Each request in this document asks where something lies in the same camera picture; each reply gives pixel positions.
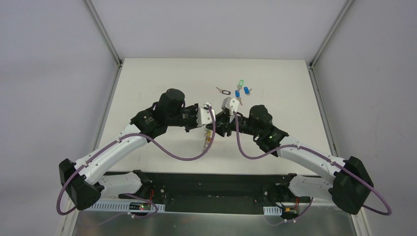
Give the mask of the metal keyring with keys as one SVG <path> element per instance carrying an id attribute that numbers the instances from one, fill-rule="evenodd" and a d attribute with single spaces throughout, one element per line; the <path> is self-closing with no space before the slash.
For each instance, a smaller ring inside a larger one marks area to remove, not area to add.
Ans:
<path id="1" fill-rule="evenodd" d="M 212 140 L 212 134 L 205 134 L 205 129 L 204 129 L 204 138 L 205 138 L 205 140 L 204 140 L 204 144 L 203 144 L 203 151 L 205 151 L 208 148 L 208 146 L 209 146 L 209 144 Z"/>

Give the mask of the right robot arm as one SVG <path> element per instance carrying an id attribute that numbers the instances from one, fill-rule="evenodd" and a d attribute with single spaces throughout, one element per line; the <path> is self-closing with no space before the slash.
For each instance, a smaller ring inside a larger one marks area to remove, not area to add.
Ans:
<path id="1" fill-rule="evenodd" d="M 256 145 L 267 154 L 295 162 L 320 176 L 322 182 L 299 174 L 290 175 L 280 186 L 281 199 L 290 202 L 296 197 L 331 200 L 349 214 L 358 214 L 374 186 L 363 162 L 351 156 L 344 159 L 313 150 L 272 123 L 272 115 L 264 105 L 255 105 L 244 117 L 225 108 L 216 115 L 215 124 L 206 128 L 225 137 L 232 132 L 253 137 Z"/>

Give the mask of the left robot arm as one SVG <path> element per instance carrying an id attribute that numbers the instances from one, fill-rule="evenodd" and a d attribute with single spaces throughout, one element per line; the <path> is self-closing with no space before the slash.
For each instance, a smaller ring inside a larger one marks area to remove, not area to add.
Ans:
<path id="1" fill-rule="evenodd" d="M 139 111 L 114 138 L 102 148 L 71 161 L 59 163 L 62 189 L 57 200 L 57 212 L 66 215 L 74 210 L 85 210 L 104 196 L 133 194 L 138 199 L 149 195 L 150 186 L 134 172 L 112 179 L 104 179 L 105 173 L 133 151 L 154 143 L 167 155 L 181 161 L 193 161 L 204 156 L 180 157 L 170 153 L 155 138 L 167 132 L 168 127 L 184 127 L 187 132 L 203 126 L 202 115 L 211 116 L 211 105 L 185 104 L 182 91 L 170 88 L 158 101 Z"/>

